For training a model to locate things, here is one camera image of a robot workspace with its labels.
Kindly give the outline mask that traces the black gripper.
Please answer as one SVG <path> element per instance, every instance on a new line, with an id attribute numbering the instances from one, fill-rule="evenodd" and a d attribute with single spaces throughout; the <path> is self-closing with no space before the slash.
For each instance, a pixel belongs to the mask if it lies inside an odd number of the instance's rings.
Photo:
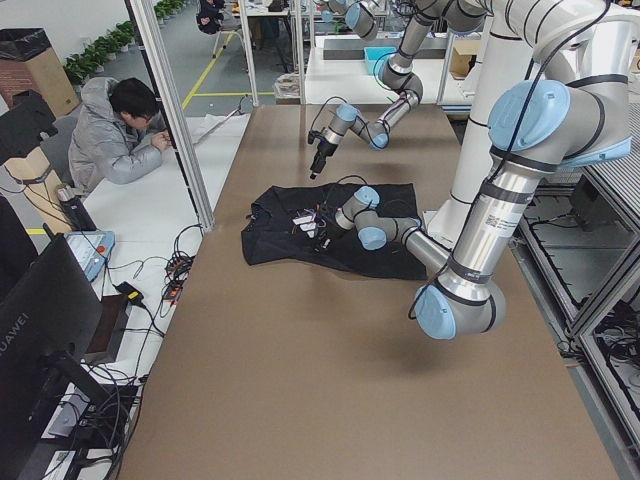
<path id="1" fill-rule="evenodd" d="M 311 165 L 311 173 L 309 178 L 311 180 L 318 180 L 321 176 L 320 172 L 314 171 L 322 171 L 326 166 L 326 161 L 329 157 L 331 157 L 335 151 L 337 150 L 337 145 L 330 143 L 328 141 L 322 140 L 319 142 L 317 146 L 317 151 L 314 155 L 314 159 Z"/>
<path id="2" fill-rule="evenodd" d="M 317 226 L 315 250 L 328 250 L 335 241 L 345 235 L 345 229 L 338 225 L 334 218 L 321 217 Z"/>

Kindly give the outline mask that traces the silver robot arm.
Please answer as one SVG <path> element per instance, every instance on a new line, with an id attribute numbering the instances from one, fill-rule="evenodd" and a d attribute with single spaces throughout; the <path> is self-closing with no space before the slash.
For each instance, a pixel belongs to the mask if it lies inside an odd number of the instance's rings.
<path id="1" fill-rule="evenodd" d="M 327 159 L 348 132 L 353 132 L 375 150 L 386 148 L 391 130 L 423 98 L 423 85 L 413 72 L 413 60 L 432 25 L 443 19 L 453 31 L 468 34 L 481 26 L 487 9 L 477 1 L 405 1 L 400 15 L 408 19 L 400 44 L 374 68 L 377 82 L 397 98 L 374 121 L 367 120 L 358 108 L 342 100 L 327 126 L 320 130 L 310 129 L 307 143 L 318 144 L 310 167 L 312 179 L 322 172 Z"/>
<path id="2" fill-rule="evenodd" d="M 506 311 L 492 276 L 541 179 L 559 168 L 630 153 L 627 84 L 622 74 L 603 74 L 569 84 L 527 80 L 503 93 L 488 117 L 495 168 L 481 183 L 452 250 L 430 239 L 415 218 L 379 216 L 380 197 L 369 186 L 336 210 L 316 239 L 317 250 L 350 230 L 369 251 L 399 242 L 436 272 L 412 305 L 427 335 L 450 340 L 491 330 Z"/>

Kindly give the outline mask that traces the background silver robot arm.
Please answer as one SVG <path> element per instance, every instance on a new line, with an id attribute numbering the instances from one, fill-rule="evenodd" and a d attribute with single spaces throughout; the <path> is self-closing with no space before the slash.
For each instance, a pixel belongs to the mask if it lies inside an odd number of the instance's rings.
<path id="1" fill-rule="evenodd" d="M 373 40 L 378 33 L 374 15 L 375 1 L 327 0 L 315 1 L 324 19 L 341 16 L 347 27 L 365 41 Z"/>

